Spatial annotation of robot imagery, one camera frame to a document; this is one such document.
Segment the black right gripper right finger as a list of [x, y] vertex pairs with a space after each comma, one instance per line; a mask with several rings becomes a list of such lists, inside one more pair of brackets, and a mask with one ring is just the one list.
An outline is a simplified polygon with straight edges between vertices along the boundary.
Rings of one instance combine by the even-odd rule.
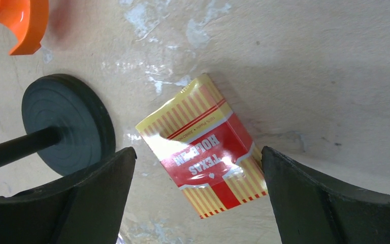
[[268, 146], [262, 166], [283, 243], [390, 243], [390, 195], [331, 177]]

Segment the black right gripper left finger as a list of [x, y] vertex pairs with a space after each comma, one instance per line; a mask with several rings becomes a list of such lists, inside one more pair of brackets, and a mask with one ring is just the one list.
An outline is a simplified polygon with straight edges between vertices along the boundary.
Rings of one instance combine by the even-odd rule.
[[0, 196], [0, 243], [116, 243], [136, 159], [126, 147], [47, 184]]

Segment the red playing card box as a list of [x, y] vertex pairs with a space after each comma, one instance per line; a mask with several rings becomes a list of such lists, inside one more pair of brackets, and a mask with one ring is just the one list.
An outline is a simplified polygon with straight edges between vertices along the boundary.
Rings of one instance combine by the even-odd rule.
[[136, 129], [202, 219], [268, 193], [261, 151], [207, 74]]

